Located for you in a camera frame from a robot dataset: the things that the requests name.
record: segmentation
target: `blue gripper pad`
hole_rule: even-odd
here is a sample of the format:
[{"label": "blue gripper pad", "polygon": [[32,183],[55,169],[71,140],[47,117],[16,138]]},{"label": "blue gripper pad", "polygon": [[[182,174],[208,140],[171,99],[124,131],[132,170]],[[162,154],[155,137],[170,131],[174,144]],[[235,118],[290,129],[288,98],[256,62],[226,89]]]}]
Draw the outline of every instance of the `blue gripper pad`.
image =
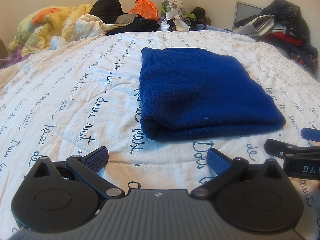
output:
[{"label": "blue gripper pad", "polygon": [[81,158],[81,162],[95,173],[98,173],[98,171],[106,166],[108,160],[109,152],[105,146],[101,146],[100,148]]},{"label": "blue gripper pad", "polygon": [[301,130],[301,136],[306,140],[320,142],[320,130],[317,129],[303,128]]},{"label": "blue gripper pad", "polygon": [[231,167],[232,159],[228,158],[215,148],[211,148],[207,153],[207,164],[213,171],[220,175]]}]

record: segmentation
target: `gray ribbed panel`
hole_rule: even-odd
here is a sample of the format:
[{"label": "gray ribbed panel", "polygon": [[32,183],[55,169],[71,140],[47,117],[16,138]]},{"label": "gray ribbed panel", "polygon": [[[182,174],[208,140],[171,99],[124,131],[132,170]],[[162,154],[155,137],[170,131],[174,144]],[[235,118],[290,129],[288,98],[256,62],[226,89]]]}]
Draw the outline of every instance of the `gray ribbed panel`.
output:
[{"label": "gray ribbed panel", "polygon": [[256,235],[233,228],[208,201],[186,190],[132,189],[108,200],[89,223],[73,231],[41,234],[22,230],[11,240],[303,240],[294,230]]}]

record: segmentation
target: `yellow comforter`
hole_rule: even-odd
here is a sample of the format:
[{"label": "yellow comforter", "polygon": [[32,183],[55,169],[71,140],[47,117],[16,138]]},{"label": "yellow comforter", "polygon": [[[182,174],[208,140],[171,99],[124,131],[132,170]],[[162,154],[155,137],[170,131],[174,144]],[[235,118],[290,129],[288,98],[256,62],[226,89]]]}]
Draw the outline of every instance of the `yellow comforter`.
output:
[{"label": "yellow comforter", "polygon": [[17,34],[8,50],[14,53],[21,43],[25,43],[21,52],[24,57],[50,47],[53,36],[68,40],[76,21],[91,9],[91,4],[82,4],[79,7],[47,7],[36,11],[19,23]]}]

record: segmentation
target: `bed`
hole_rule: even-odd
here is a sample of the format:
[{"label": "bed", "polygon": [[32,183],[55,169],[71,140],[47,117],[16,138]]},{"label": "bed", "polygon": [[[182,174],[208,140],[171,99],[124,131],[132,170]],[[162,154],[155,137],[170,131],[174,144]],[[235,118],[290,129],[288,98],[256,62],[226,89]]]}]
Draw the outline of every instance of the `bed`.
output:
[{"label": "bed", "polygon": [[[286,118],[283,129],[255,136],[158,142],[140,126],[139,73],[144,47],[202,48],[237,58]],[[99,175],[122,188],[186,188],[215,176],[206,154],[215,147],[250,163],[270,158],[268,138],[312,146],[303,127],[320,129],[320,84],[275,47],[218,31],[123,33],[74,41],[31,55],[0,70],[0,239],[17,232],[11,200],[35,161],[109,150]],[[305,204],[297,231],[316,240],[320,231],[318,182],[291,179]]]}]

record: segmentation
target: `blue folded garment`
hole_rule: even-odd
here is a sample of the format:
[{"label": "blue folded garment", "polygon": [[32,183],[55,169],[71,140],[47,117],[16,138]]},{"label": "blue folded garment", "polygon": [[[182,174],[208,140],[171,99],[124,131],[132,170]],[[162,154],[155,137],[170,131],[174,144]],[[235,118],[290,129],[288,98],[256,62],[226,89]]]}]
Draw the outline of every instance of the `blue folded garment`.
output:
[{"label": "blue folded garment", "polygon": [[144,48],[140,96],[141,127],[152,140],[251,135],[285,125],[236,58],[205,49]]}]

